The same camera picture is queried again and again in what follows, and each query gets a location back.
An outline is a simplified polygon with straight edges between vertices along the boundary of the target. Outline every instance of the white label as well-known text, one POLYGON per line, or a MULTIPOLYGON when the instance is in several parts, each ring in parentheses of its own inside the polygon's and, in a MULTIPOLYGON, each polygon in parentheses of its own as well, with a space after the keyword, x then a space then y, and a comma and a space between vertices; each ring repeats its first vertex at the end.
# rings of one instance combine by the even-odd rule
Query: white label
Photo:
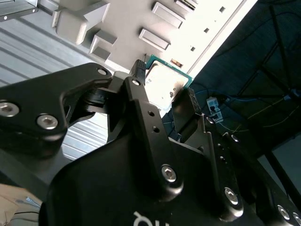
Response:
MULTIPOLYGON (((137 217, 134 221, 133 226, 139 226, 140 222, 144 222, 147 224, 147 226, 153 226, 151 221, 144 216, 141 216, 137 211, 134 213, 134 215, 137 217)), ((155 226, 160 226, 160 222, 158 220, 155 221, 155 226)))

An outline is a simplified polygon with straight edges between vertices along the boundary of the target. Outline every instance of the corrugated metal wall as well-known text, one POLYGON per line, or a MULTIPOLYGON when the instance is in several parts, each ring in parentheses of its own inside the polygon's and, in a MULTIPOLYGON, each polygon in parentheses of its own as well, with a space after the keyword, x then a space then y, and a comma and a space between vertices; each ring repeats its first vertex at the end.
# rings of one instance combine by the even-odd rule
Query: corrugated metal wall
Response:
MULTIPOLYGON (((93 62, 87 49, 60 39, 51 29, 51 21, 52 17, 40 10, 0 23, 0 86, 93 62)), ((97 114, 69 129, 63 151, 76 159, 106 140, 106 115, 97 114)))

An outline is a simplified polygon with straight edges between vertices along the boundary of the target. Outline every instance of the black clamp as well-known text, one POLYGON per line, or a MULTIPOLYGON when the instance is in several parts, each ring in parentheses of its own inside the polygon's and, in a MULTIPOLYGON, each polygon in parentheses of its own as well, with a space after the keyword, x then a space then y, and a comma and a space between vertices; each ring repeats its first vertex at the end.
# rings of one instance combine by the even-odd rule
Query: black clamp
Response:
POLYGON ((222 147, 218 133, 213 141, 211 133, 206 131, 208 127, 215 129, 214 121, 201 113, 191 89, 183 90, 172 108, 175 128, 182 135, 181 142, 203 151, 210 162, 219 218, 227 222, 239 218, 244 207, 229 151, 222 147))
POLYGON ((75 110, 80 97, 87 90, 106 88, 111 80, 108 70, 89 63, 1 88, 1 112, 7 114, 0 116, 0 147, 54 155, 68 127, 94 115, 75 110))
POLYGON ((223 140, 229 146, 231 154, 239 158, 240 164, 246 168, 244 177, 247 177, 245 180, 247 185, 242 189, 244 193, 250 192, 250 189, 253 190, 256 214, 259 218, 269 226, 300 226, 299 210, 262 165, 241 147, 234 135, 225 133, 223 140))
POLYGON ((143 81, 136 77, 127 77, 123 83, 126 91, 127 117, 134 127, 138 139, 135 160, 140 162, 139 172, 150 178, 144 183, 144 190, 163 201, 169 201, 179 195, 183 189, 183 178, 176 156, 165 132, 159 110, 149 103, 143 81), (138 143, 143 150, 137 150, 138 143))

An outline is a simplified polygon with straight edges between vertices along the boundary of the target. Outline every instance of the white surface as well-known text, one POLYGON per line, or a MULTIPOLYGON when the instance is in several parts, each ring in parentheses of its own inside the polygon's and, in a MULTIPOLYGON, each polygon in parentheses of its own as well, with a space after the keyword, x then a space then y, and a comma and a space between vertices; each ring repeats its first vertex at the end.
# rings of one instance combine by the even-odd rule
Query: white surface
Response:
MULTIPOLYGON (((97 0, 61 0, 63 7, 78 10, 97 0)), ((109 60, 130 70, 136 59, 154 54, 167 62, 175 59, 181 70, 195 77, 211 56, 221 46, 233 29, 257 0, 203 0, 194 12, 189 13, 173 0, 160 0, 164 6, 185 18, 179 29, 152 13, 153 0, 107 0, 110 9, 103 23, 97 28, 118 37, 114 46, 101 43, 100 47, 111 52, 109 60), (139 39, 141 28, 170 42, 167 51, 161 52, 139 39)))

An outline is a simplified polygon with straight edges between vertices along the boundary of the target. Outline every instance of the blue cable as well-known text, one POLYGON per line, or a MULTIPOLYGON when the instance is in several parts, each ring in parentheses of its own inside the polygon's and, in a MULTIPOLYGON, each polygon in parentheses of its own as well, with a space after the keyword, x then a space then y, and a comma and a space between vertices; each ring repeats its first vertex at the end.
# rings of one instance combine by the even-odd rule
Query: blue cable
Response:
POLYGON ((254 98, 254 99, 248 99, 248 100, 237 99, 237 98, 235 98, 235 97, 231 97, 231 96, 229 96, 229 95, 227 95, 227 94, 225 94, 225 93, 223 93, 223 92, 220 92, 220 91, 218 91, 218 90, 215 90, 215 89, 205 89, 205 90, 201 90, 201 91, 196 92, 195 95, 196 95, 196 94, 199 94, 199 93, 204 93, 204 92, 207 92, 207 91, 220 93, 220 94, 223 94, 223 95, 227 96, 227 97, 230 98, 230 99, 235 99, 235 100, 242 101, 242 102, 249 102, 249 101, 255 101, 255 100, 258 100, 258 99, 256 99, 256 98, 254 98))

